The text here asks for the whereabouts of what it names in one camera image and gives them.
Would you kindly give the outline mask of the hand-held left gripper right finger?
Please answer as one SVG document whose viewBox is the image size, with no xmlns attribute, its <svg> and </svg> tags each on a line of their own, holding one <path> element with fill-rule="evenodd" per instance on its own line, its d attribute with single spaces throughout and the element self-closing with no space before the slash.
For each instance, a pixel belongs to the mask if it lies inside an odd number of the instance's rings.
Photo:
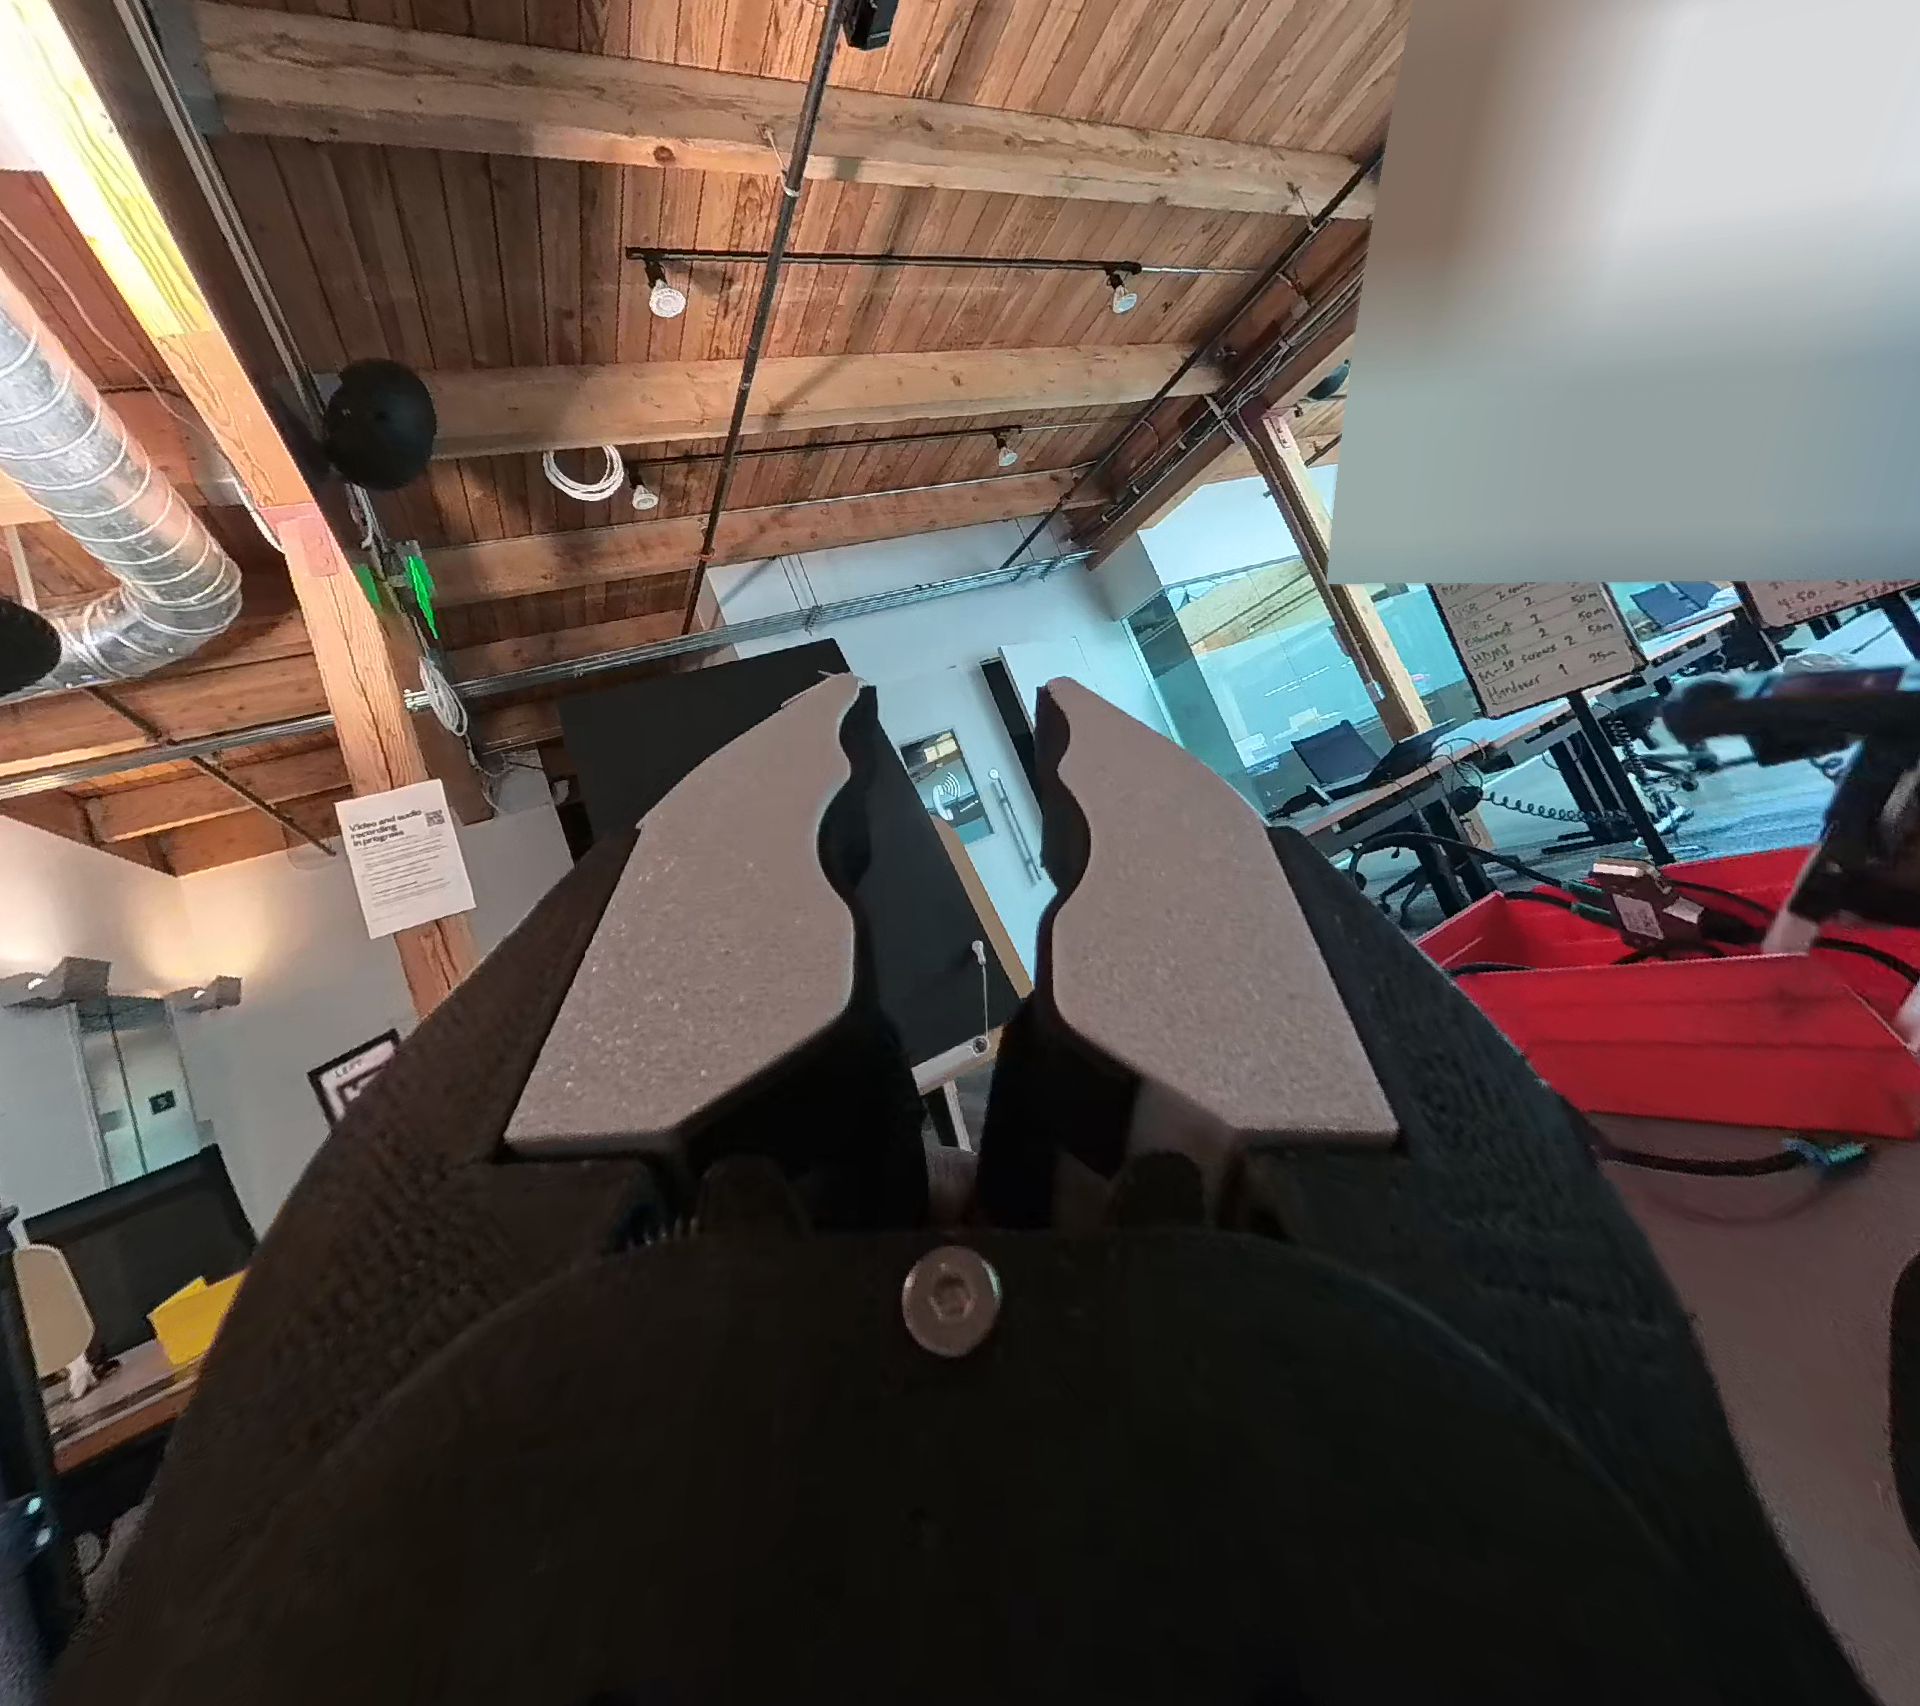
<svg viewBox="0 0 1920 1706">
<path fill-rule="evenodd" d="M 1082 682 L 1035 694 L 1053 897 L 977 1153 L 994 1228 L 1204 1226 L 1401 1125 L 1259 812 Z"/>
</svg>

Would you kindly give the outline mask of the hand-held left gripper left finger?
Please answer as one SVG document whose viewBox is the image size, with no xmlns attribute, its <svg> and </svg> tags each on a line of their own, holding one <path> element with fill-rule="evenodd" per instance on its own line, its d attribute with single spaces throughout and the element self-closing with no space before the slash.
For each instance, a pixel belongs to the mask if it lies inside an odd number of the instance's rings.
<svg viewBox="0 0 1920 1706">
<path fill-rule="evenodd" d="M 827 1229 L 926 1219 L 923 1112 L 858 885 L 873 690 L 826 676 L 638 823 L 501 1130 L 532 1165 L 640 1162 L 688 1213 L 772 1165 Z"/>
</svg>

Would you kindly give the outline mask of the braided HDMI cable teal plugs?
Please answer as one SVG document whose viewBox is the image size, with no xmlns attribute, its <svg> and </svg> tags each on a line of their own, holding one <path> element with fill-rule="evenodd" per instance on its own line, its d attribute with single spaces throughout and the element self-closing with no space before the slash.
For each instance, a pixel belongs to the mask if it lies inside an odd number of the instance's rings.
<svg viewBox="0 0 1920 1706">
<path fill-rule="evenodd" d="M 1573 1113 L 1591 1156 L 1610 1165 L 1681 1176 L 1691 1179 L 1769 1179 L 1805 1172 L 1826 1179 L 1852 1173 L 1867 1164 L 1865 1142 L 1814 1142 L 1783 1137 L 1772 1152 L 1756 1156 L 1690 1156 L 1629 1145 L 1605 1134 L 1593 1120 Z"/>
</svg>

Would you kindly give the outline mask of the handwritten notice board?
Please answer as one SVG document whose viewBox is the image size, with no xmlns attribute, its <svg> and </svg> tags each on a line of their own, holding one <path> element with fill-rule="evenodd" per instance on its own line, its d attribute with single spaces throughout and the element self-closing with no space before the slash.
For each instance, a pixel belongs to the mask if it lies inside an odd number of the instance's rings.
<svg viewBox="0 0 1920 1706">
<path fill-rule="evenodd" d="M 1765 632 L 1788 632 L 1887 597 L 1907 597 L 1916 579 L 1738 581 L 1739 608 Z"/>
<path fill-rule="evenodd" d="M 1431 581 L 1428 593 L 1488 720 L 1628 679 L 1645 665 L 1605 583 Z"/>
</svg>

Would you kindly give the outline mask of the small labelled device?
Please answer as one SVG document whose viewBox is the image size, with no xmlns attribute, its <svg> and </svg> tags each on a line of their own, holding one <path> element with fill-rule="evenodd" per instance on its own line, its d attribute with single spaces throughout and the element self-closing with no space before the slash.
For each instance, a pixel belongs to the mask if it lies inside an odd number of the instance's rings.
<svg viewBox="0 0 1920 1706">
<path fill-rule="evenodd" d="M 1596 857 L 1588 884 L 1596 887 L 1621 940 L 1634 950 L 1697 950 L 1709 940 L 1705 907 L 1681 893 L 1650 860 Z"/>
</svg>

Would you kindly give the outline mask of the dark door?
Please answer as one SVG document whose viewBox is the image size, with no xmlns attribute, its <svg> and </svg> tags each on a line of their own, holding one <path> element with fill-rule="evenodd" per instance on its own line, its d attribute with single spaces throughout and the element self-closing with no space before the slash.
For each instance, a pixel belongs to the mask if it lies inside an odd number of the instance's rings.
<svg viewBox="0 0 1920 1706">
<path fill-rule="evenodd" d="M 1044 861 L 1044 804 L 1039 793 L 1038 733 L 1013 661 L 999 648 L 979 661 L 979 676 L 999 732 L 1011 754 L 1013 769 L 1005 773 L 1010 792 L 1007 812 L 1020 812 L 1020 844 L 1031 884 L 1047 881 Z"/>
</svg>

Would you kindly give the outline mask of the long office desk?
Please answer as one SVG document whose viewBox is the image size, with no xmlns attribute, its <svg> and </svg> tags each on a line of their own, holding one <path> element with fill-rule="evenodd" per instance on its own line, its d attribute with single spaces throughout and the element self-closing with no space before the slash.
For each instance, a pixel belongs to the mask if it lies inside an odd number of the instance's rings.
<svg viewBox="0 0 1920 1706">
<path fill-rule="evenodd" d="M 1275 820 L 1303 836 L 1329 860 L 1364 860 L 1379 850 L 1406 850 L 1433 893 L 1441 918 L 1484 897 L 1491 885 L 1470 844 L 1472 817 L 1453 804 L 1482 775 L 1547 754 L 1575 730 L 1571 699 L 1551 699 L 1506 717 L 1475 717 L 1453 727 L 1426 763 L 1326 805 L 1307 805 Z"/>
</svg>

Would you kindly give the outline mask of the white paper notice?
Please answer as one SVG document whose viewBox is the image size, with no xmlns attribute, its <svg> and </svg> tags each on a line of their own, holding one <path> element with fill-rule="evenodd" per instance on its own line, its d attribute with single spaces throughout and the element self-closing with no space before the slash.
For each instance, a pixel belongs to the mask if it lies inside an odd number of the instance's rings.
<svg viewBox="0 0 1920 1706">
<path fill-rule="evenodd" d="M 370 937 L 473 910 L 457 817 L 440 777 L 340 799 L 334 812 Z"/>
</svg>

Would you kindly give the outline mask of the red storage bin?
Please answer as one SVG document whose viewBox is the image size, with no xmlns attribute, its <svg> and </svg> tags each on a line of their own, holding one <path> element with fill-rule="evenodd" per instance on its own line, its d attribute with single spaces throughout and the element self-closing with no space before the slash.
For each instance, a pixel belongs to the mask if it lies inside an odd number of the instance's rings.
<svg viewBox="0 0 1920 1706">
<path fill-rule="evenodd" d="M 1899 1027 L 1911 923 L 1845 907 L 1802 952 L 1721 936 L 1707 954 L 1634 957 L 1619 931 L 1506 893 L 1414 945 L 1585 1115 L 1916 1137 L 1916 1052 Z"/>
</svg>

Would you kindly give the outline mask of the metal elevator door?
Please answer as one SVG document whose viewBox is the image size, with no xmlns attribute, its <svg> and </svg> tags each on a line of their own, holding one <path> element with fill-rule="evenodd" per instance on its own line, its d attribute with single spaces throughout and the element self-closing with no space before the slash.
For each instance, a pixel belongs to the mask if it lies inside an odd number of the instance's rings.
<svg viewBox="0 0 1920 1706">
<path fill-rule="evenodd" d="M 161 997 L 84 997 L 75 1036 L 108 1185 L 204 1148 L 177 1021 Z"/>
</svg>

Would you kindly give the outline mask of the yellow storage bin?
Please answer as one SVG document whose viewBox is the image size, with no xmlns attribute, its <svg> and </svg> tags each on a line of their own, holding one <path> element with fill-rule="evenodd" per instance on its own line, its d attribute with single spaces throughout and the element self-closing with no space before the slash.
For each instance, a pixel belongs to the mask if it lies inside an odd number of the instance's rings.
<svg viewBox="0 0 1920 1706">
<path fill-rule="evenodd" d="M 241 1266 L 217 1279 L 194 1278 L 149 1310 L 147 1323 L 170 1370 L 181 1371 L 204 1360 L 245 1276 Z"/>
</svg>

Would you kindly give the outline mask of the wooden office desk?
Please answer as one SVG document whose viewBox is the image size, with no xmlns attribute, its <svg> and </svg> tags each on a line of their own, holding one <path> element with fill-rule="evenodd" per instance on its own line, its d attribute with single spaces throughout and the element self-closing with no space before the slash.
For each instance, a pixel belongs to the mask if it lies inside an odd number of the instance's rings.
<svg viewBox="0 0 1920 1706">
<path fill-rule="evenodd" d="M 146 1340 L 114 1356 L 88 1389 L 74 1395 L 63 1382 L 41 1391 L 60 1477 L 171 1427 L 197 1385 L 201 1358 L 173 1363 L 163 1345 Z"/>
</svg>

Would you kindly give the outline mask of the dark framed wall sign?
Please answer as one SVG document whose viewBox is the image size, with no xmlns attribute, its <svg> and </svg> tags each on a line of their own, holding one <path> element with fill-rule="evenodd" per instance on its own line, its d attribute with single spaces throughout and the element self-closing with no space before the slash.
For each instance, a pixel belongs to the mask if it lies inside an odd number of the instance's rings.
<svg viewBox="0 0 1920 1706">
<path fill-rule="evenodd" d="M 994 836 L 988 805 L 954 730 L 906 740 L 897 754 L 923 810 L 945 823 L 962 844 Z"/>
</svg>

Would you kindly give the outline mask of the wooden support post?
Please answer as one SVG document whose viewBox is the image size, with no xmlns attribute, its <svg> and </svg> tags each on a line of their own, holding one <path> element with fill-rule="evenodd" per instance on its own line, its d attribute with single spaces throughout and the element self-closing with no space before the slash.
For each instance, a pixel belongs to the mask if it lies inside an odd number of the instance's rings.
<svg viewBox="0 0 1920 1706">
<path fill-rule="evenodd" d="M 1421 733 L 1429 726 L 1428 705 L 1385 632 L 1373 596 L 1362 586 L 1332 579 L 1332 513 L 1314 485 L 1288 417 L 1284 407 L 1248 406 L 1235 416 L 1237 439 L 1284 517 L 1333 636 L 1385 733 L 1394 742 Z"/>
<path fill-rule="evenodd" d="M 345 485 L 330 472 L 312 484 L 320 465 L 292 450 L 217 326 L 163 327 L 154 344 L 278 541 L 352 793 L 370 798 L 447 769 L 447 759 L 427 758 L 407 705 L 395 620 L 374 608 L 356 573 Z"/>
</svg>

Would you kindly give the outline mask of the silver ventilation duct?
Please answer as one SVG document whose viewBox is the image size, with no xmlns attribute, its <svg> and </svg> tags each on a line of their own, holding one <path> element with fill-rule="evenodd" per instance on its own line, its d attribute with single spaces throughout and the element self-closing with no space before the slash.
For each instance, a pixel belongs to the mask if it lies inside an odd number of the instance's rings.
<svg viewBox="0 0 1920 1706">
<path fill-rule="evenodd" d="M 11 279 L 1 314 L 4 475 L 112 575 L 85 603 L 43 614 L 60 664 L 5 702 L 184 661 L 237 620 L 240 567 Z"/>
</svg>

